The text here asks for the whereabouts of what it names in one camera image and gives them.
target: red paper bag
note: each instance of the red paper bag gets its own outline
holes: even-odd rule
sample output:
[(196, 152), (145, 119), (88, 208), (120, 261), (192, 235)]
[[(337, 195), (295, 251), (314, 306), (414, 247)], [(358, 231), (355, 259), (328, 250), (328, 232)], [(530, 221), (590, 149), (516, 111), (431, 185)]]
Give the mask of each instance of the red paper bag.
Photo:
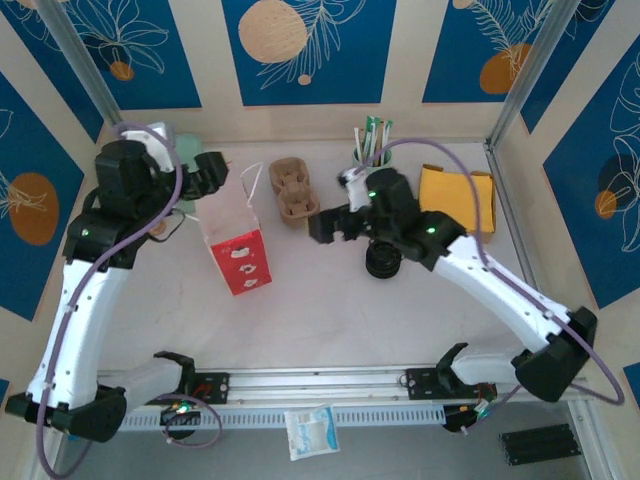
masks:
[(260, 224), (241, 172), (230, 164), (225, 184), (213, 195), (197, 200), (195, 206), (204, 241), (231, 293), (238, 295), (270, 283)]

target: orange circle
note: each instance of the orange circle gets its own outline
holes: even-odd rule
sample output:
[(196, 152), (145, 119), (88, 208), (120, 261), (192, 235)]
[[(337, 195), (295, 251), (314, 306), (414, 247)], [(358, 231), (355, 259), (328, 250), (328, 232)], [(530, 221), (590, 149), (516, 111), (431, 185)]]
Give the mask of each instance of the orange circle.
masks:
[(255, 2), (238, 23), (240, 43), (262, 63), (291, 60), (307, 45), (307, 27), (300, 14), (282, 0)]
[(303, 87), (311, 83), (311, 77), (307, 74), (300, 75), (298, 77), (298, 83)]
[(616, 213), (616, 196), (609, 190), (600, 192), (596, 197), (596, 213), (600, 218), (609, 220)]
[(9, 186), (9, 217), (16, 234), (34, 246), (46, 245), (58, 226), (60, 207), (55, 187), (39, 173), (18, 175)]
[(134, 71), (128, 63), (116, 60), (111, 65), (109, 65), (109, 71), (111, 72), (111, 75), (122, 82), (133, 80)]
[(493, 95), (508, 93), (530, 49), (528, 43), (519, 43), (487, 60), (480, 72), (480, 88)]

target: egg carton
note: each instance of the egg carton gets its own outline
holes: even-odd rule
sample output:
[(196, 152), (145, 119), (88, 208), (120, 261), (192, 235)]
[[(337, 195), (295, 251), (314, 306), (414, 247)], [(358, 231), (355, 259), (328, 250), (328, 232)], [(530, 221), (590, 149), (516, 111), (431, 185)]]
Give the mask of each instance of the egg carton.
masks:
[(285, 224), (302, 226), (308, 217), (320, 211), (320, 201), (311, 188), (304, 160), (297, 157), (276, 160), (269, 165), (269, 179)]

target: cable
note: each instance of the cable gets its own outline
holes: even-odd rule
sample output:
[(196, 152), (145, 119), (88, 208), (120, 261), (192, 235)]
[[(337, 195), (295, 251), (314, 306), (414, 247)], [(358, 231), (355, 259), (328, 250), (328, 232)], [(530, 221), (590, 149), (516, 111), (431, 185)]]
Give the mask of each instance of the cable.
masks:
[(49, 461), (47, 460), (47, 457), (44, 451), (44, 425), (45, 425), (47, 405), (49, 403), (50, 389), (53, 383), (53, 377), (55, 374), (56, 365), (58, 363), (58, 357), (60, 356), (62, 343), (64, 341), (65, 333), (69, 326), (69, 321), (71, 319), (73, 310), (76, 304), (78, 303), (78, 300), (80, 299), (80, 295), (82, 294), (82, 291), (89, 283), (89, 280), (91, 279), (93, 274), (98, 271), (100, 266), (104, 262), (106, 262), (112, 255), (119, 252), (127, 245), (135, 242), (136, 240), (141, 238), (143, 235), (145, 235), (147, 232), (149, 232), (149, 230), (155, 227), (158, 223), (160, 223), (162, 219), (165, 218), (169, 214), (169, 212), (171, 212), (171, 209), (173, 208), (175, 203), (178, 201), (178, 197), (180, 196), (180, 191), (182, 189), (182, 163), (180, 161), (180, 157), (178, 157), (178, 154), (175, 148), (173, 147), (173, 145), (171, 145), (167, 140), (165, 140), (162, 137), (162, 135), (153, 131), (146, 125), (142, 125), (140, 123), (134, 123), (134, 122), (122, 122), (115, 125), (113, 128), (119, 136), (126, 130), (142, 130), (143, 132), (151, 135), (158, 142), (160, 142), (160, 144), (163, 147), (165, 147), (169, 152), (169, 157), (171, 157), (171, 161), (173, 162), (173, 165), (175, 167), (176, 184), (173, 189), (173, 193), (171, 194), (171, 198), (167, 202), (167, 205), (162, 209), (162, 211), (153, 220), (151, 220), (147, 225), (142, 227), (136, 233), (125, 238), (124, 240), (121, 240), (116, 245), (114, 245), (109, 250), (107, 250), (102, 255), (100, 255), (100, 257), (95, 262), (93, 262), (93, 264), (89, 267), (87, 272), (82, 276), (82, 278), (80, 279), (80, 282), (78, 283), (78, 286), (75, 288), (75, 290), (73, 291), (73, 294), (71, 295), (71, 298), (69, 299), (69, 303), (67, 304), (67, 307), (68, 307), (67, 311), (64, 313), (62, 320), (60, 321), (60, 327), (58, 329), (58, 333), (56, 335), (53, 348), (51, 349), (51, 357), (49, 359), (49, 364), (47, 365), (47, 371), (45, 375), (45, 386), (42, 391), (42, 398), (40, 399), (40, 405), (38, 406), (38, 415), (37, 415), (37, 421), (36, 421), (36, 450), (38, 452), (38, 459), (40, 460), (40, 463), (45, 473), (54, 480), (64, 479), (71, 476), (73, 472), (75, 472), (75, 470), (80, 466), (80, 463), (82, 463), (82, 461), (84, 460), (91, 446), (91, 442), (88, 442), (87, 446), (80, 454), (80, 457), (78, 458), (76, 463), (74, 463), (69, 470), (67, 470), (65, 473), (62, 473), (62, 474), (58, 474), (53, 471), (53, 468), (49, 464)]
[(484, 422), (486, 420), (486, 418), (491, 414), (491, 412), (496, 411), (498, 408), (502, 407), (503, 405), (505, 405), (509, 400), (511, 400), (511, 398), (518, 393), (518, 390), (520, 390), (522, 388), (522, 386), (520, 385), (516, 385), (513, 390), (511, 390), (509, 393), (507, 393), (504, 397), (502, 397), (500, 399), (500, 401), (498, 403), (496, 403), (493, 407), (489, 408), (487, 410), (486, 415), (484, 416), (479, 416), (478, 415), (478, 419), (476, 420), (476, 423), (474, 423), (473, 425), (470, 425), (468, 427), (462, 427), (462, 429), (460, 430), (465, 436), (469, 435), (469, 430), (473, 430), (474, 428), (476, 428), (478, 425), (480, 425), (482, 422)]
[(167, 443), (169, 443), (170, 445), (176, 445), (178, 447), (184, 448), (207, 448), (213, 446), (220, 439), (220, 435), (222, 435), (222, 419), (220, 418), (220, 415), (218, 415), (218, 412), (216, 412), (211, 407), (211, 405), (209, 405), (204, 400), (200, 400), (196, 397), (190, 397), (189, 395), (183, 395), (181, 393), (166, 393), (164, 395), (156, 397), (154, 400), (186, 400), (188, 402), (195, 403), (196, 405), (211, 413), (216, 419), (216, 422), (218, 422), (218, 434), (211, 440), (202, 443), (184, 443), (180, 440), (172, 438), (171, 435), (169, 435), (169, 425), (171, 424), (171, 421), (173, 419), (178, 418), (178, 416), (176, 415), (165, 424), (164, 430), (162, 430), (162, 434), (166, 437)]
[[(422, 145), (429, 145), (431, 147), (436, 148), (437, 150), (440, 150), (442, 153), (447, 155), (447, 157), (453, 160), (453, 162), (456, 164), (458, 169), (464, 174), (464, 176), (467, 179), (467, 182), (469, 183), (469, 186), (471, 187), (471, 194), (473, 196), (473, 203), (474, 203), (475, 223), (476, 223), (476, 228), (475, 228), (475, 232), (473, 232), (473, 236), (476, 240), (478, 256), (481, 259), (482, 263), (493, 275), (495, 275), (505, 285), (509, 286), (510, 288), (518, 292), (520, 295), (526, 298), (529, 302), (531, 302), (531, 304), (534, 305), (538, 310), (546, 314), (548, 309), (547, 307), (545, 307), (545, 305), (542, 302), (540, 302), (534, 296), (530, 295), (529, 292), (524, 290), (517, 283), (513, 282), (509, 277), (504, 275), (500, 270), (498, 270), (497, 268), (494, 268), (491, 265), (491, 262), (489, 262), (489, 257), (487, 256), (487, 252), (484, 250), (484, 245), (482, 244), (482, 233), (480, 232), (481, 218), (480, 218), (480, 198), (478, 196), (478, 190), (476, 189), (475, 183), (473, 182), (473, 177), (471, 176), (471, 172), (469, 172), (469, 170), (464, 165), (464, 163), (462, 163), (462, 160), (460, 160), (460, 158), (458, 158), (458, 156), (455, 153), (453, 153), (451, 150), (449, 150), (447, 147), (445, 147), (444, 145), (434, 140), (430, 140), (428, 138), (403, 138), (400, 140), (395, 140), (391, 143), (388, 143), (387, 145), (382, 147), (380, 150), (378, 150), (372, 157), (368, 159), (365, 165), (361, 165), (360, 167), (358, 167), (355, 173), (357, 174), (363, 171), (367, 166), (373, 164), (373, 162), (375, 162), (378, 158), (380, 158), (381, 155), (384, 155), (387, 150), (390, 150), (391, 148), (397, 145), (402, 145), (404, 143), (418, 143)], [(614, 373), (606, 365), (604, 360), (600, 358), (600, 356), (595, 352), (595, 350), (591, 347), (591, 345), (589, 345), (573, 328), (571, 328), (569, 325), (564, 323), (555, 314), (552, 314), (550, 316), (550, 319), (556, 325), (558, 325), (562, 330), (567, 332), (567, 334), (569, 334), (571, 338), (573, 338), (578, 343), (578, 345), (580, 345), (584, 349), (584, 351), (587, 352), (587, 354), (593, 359), (593, 361), (596, 362), (598, 367), (600, 367), (600, 370), (602, 370), (602, 373), (604, 373), (605, 377), (607, 377), (607, 380), (609, 380), (609, 383), (611, 383), (611, 386), (616, 392), (617, 398), (607, 397), (606, 395), (603, 395), (589, 388), (583, 387), (581, 385), (576, 385), (573, 383), (571, 384), (571, 387), (573, 387), (574, 389), (582, 393), (587, 393), (595, 398), (598, 398), (606, 403), (610, 403), (612, 405), (622, 405), (625, 400), (624, 392), (622, 390), (622, 387), (620, 386), (620, 383), (616, 379)], [(514, 388), (509, 394), (507, 394), (505, 398), (507, 397), (511, 398), (511, 396), (517, 392), (518, 388), (519, 387)], [(500, 401), (494, 408), (497, 408), (502, 404), (503, 404), (503, 401)]]
[(182, 224), (184, 223), (185, 219), (187, 218), (187, 214), (184, 213), (182, 210), (180, 210), (179, 208), (174, 208), (173, 210), (171, 210), (171, 215), (173, 216), (173, 214), (177, 212), (180, 213), (182, 215), (182, 218), (180, 219), (180, 222), (178, 223), (178, 225), (176, 225), (175, 227), (173, 227), (173, 230), (171, 230), (169, 232), (169, 235), (167, 235), (164, 238), (158, 238), (155, 237), (153, 235), (149, 235), (149, 240), (151, 240), (152, 242), (156, 242), (156, 243), (164, 243), (167, 240), (169, 240), (171, 238), (171, 236), (176, 233), (176, 231), (182, 226)]

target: light blue object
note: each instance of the light blue object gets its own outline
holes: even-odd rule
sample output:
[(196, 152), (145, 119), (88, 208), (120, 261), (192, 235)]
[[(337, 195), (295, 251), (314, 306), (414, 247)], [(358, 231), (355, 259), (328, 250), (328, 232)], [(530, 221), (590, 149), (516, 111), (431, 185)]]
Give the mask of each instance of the light blue object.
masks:
[(318, 408), (285, 412), (291, 460), (340, 451), (333, 408)]
[[(178, 152), (182, 164), (188, 167), (189, 172), (195, 172), (198, 169), (195, 157), (203, 152), (202, 140), (192, 133), (176, 135), (176, 152)], [(194, 213), (196, 211), (193, 201), (180, 200), (176, 207), (184, 213)]]

